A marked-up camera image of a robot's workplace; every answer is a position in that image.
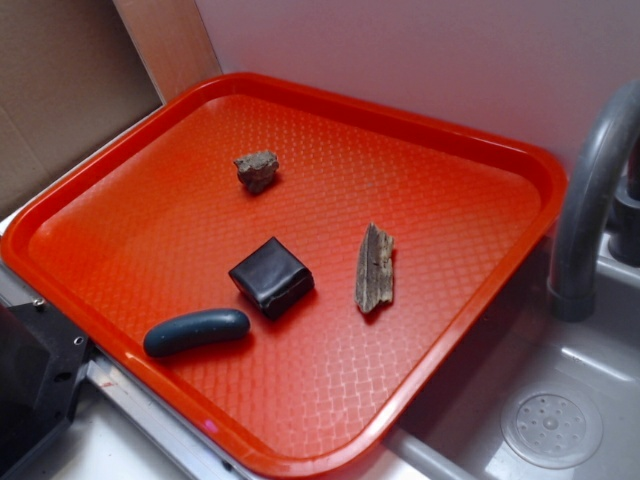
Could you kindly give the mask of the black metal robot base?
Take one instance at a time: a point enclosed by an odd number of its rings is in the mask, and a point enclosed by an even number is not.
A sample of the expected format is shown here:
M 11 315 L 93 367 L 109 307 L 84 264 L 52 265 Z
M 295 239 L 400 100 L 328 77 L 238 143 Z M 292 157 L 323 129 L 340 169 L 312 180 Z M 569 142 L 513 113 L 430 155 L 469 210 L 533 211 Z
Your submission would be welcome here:
M 93 342 L 38 298 L 1 307 L 1 477 L 13 479 L 69 428 Z

